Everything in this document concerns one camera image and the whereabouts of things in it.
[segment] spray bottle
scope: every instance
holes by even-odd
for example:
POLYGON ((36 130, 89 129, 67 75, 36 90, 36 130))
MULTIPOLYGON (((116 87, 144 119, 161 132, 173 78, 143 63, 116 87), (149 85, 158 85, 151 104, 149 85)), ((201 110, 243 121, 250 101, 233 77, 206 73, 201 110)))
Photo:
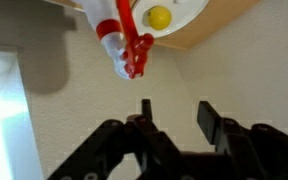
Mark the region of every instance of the spray bottle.
POLYGON ((93 30, 113 59, 116 73, 124 79, 142 77, 154 38, 151 34, 138 35, 129 0, 73 1, 82 5, 93 30))

